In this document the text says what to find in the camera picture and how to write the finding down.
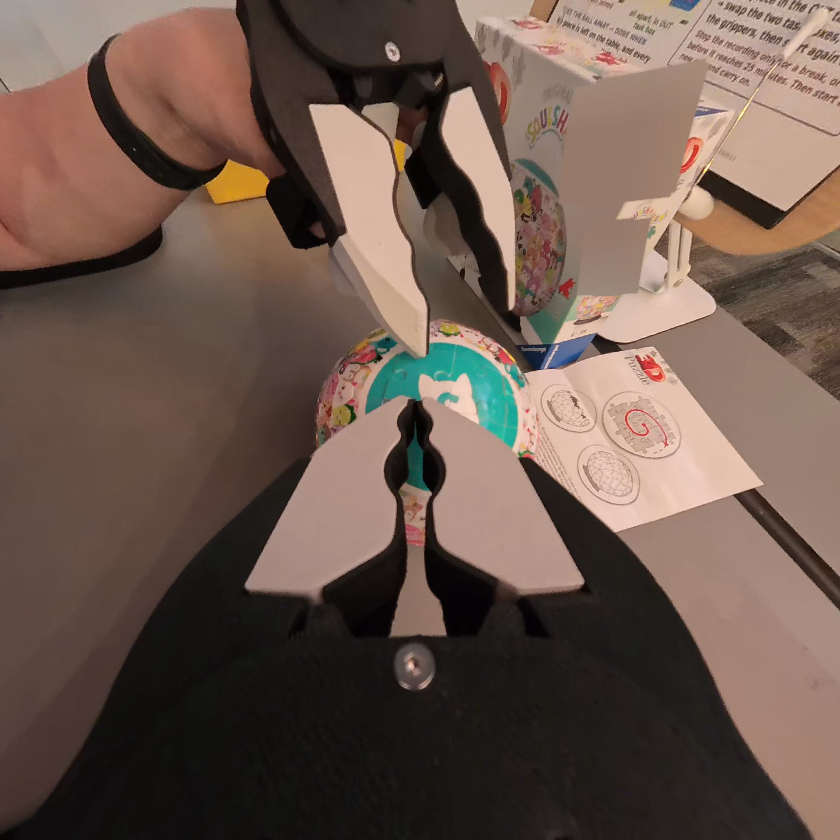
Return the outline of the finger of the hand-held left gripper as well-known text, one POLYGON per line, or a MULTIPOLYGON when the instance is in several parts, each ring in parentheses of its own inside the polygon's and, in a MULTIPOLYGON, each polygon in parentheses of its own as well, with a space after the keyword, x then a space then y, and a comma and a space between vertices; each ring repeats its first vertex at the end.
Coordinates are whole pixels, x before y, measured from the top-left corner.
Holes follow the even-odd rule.
POLYGON ((405 173, 425 211, 424 234, 447 257, 471 256, 484 297, 508 314, 516 297, 516 225, 492 87, 448 91, 418 130, 405 173))
POLYGON ((312 104, 309 111, 343 216, 332 262, 378 323, 413 357, 423 358, 429 306, 396 207, 397 106, 357 112, 343 104, 312 104))

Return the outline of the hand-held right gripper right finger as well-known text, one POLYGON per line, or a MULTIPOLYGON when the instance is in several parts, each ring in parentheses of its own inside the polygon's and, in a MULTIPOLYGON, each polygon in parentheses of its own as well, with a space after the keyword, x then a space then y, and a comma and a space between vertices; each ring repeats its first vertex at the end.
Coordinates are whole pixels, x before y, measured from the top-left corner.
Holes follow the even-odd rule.
POLYGON ((585 587, 526 463, 482 426, 420 402, 427 501, 424 565, 446 634, 475 636, 497 604, 585 587))

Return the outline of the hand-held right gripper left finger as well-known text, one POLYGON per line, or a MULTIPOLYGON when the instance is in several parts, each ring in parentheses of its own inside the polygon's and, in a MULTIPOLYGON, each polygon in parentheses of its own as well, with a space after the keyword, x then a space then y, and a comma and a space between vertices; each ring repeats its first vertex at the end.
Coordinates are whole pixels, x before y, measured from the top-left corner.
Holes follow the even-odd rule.
POLYGON ((400 489, 415 402, 399 396, 309 459, 245 588, 334 606, 351 633, 387 637, 406 579, 400 489))

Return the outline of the colourful puzzle ball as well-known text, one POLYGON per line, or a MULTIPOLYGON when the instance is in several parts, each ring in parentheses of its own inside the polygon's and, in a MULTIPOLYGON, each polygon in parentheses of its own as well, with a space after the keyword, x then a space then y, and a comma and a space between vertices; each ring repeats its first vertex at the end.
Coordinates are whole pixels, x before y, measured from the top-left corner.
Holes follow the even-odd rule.
POLYGON ((498 341, 446 319, 430 322, 423 358, 413 357, 384 329, 355 344, 322 385, 316 446, 398 396, 441 403, 485 428, 516 456, 536 457, 538 409, 518 363, 498 341))

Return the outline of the person's left forearm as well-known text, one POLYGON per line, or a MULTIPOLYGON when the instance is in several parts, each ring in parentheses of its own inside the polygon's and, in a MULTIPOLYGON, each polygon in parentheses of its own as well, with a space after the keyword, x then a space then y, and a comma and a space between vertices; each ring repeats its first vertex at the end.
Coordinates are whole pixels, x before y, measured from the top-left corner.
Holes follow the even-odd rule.
POLYGON ((2 96, 2 271, 115 255, 188 195, 154 182, 114 142, 86 67, 2 96))

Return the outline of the colourful puzzle box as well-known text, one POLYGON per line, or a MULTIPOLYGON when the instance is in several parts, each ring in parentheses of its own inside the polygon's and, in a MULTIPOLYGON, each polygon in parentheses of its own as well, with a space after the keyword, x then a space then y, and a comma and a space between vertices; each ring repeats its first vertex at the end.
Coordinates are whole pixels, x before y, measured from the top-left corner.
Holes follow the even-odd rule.
POLYGON ((483 17, 479 48, 511 163, 516 301, 526 343, 576 341, 583 302, 639 289, 651 223, 677 191, 705 77, 646 68, 533 17, 483 17))

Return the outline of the small white puzzle box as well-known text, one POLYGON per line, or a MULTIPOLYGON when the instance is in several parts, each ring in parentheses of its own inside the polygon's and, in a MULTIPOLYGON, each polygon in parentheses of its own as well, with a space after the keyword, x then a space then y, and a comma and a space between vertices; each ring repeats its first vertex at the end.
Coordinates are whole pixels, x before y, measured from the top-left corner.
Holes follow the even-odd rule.
POLYGON ((734 118, 734 111, 701 98, 697 104, 679 170, 677 193, 686 195, 716 152, 734 118))

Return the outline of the person's left hand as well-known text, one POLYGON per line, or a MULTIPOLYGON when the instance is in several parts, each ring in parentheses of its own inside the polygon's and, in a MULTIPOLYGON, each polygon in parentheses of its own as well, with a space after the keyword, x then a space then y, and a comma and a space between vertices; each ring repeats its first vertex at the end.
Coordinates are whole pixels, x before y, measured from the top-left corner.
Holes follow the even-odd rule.
POLYGON ((285 170, 258 126, 245 35, 228 8, 192 7, 118 35, 106 55, 129 120, 167 156, 194 170, 227 161, 269 179, 285 170))

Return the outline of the yellow object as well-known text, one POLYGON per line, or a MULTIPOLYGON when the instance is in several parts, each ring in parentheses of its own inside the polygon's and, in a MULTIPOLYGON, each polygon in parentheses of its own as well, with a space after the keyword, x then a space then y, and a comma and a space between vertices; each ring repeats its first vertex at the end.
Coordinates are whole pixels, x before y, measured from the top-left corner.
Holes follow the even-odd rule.
POLYGON ((259 168, 228 160, 220 172, 203 185, 203 189, 216 205, 241 203, 265 198, 270 181, 286 175, 280 164, 259 168))

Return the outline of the white instruction leaflet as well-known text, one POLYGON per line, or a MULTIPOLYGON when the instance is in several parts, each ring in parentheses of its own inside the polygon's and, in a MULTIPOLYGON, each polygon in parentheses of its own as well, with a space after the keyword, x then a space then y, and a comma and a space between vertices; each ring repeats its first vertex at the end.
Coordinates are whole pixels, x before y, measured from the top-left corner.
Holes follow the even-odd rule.
POLYGON ((655 347, 526 380, 538 465, 614 532, 761 486, 655 347))

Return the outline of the black wristband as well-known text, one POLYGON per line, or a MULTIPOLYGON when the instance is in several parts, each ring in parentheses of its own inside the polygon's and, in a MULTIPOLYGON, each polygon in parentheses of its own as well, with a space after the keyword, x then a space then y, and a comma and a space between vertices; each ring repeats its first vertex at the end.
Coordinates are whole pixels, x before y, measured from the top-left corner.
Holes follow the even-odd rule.
POLYGON ((189 193, 210 183, 226 163, 199 170, 173 159, 137 127, 116 97, 107 69, 107 55, 119 34, 107 38, 87 64, 87 86, 101 125, 111 140, 144 175, 155 184, 189 193))

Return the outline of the white metal stand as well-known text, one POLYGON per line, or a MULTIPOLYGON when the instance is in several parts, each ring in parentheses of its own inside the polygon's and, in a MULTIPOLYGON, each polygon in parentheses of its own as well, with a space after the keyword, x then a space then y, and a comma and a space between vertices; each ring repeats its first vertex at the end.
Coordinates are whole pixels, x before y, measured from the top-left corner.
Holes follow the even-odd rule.
POLYGON ((666 255, 644 258, 638 290, 625 295, 599 326, 605 341, 631 344, 709 317, 717 308, 710 293, 690 279, 692 233, 668 219, 666 255))

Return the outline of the white instruction sign board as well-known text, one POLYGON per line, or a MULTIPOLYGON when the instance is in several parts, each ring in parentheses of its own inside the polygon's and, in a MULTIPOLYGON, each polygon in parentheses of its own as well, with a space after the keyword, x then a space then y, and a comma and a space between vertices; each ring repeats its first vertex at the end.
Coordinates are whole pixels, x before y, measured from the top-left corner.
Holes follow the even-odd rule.
POLYGON ((534 2, 532 15, 649 68, 707 63, 703 95, 739 115, 816 7, 829 21, 762 84, 702 187, 765 229, 838 170, 838 2, 534 2))

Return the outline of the curved wooden board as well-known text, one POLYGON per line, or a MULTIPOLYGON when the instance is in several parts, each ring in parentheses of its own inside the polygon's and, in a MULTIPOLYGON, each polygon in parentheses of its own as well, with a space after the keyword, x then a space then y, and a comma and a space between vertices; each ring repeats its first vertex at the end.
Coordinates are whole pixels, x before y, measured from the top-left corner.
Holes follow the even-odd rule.
POLYGON ((816 242, 839 227, 839 171, 832 173, 771 229, 765 229, 729 205, 716 201, 710 215, 675 219, 711 247, 734 256, 763 256, 816 242))

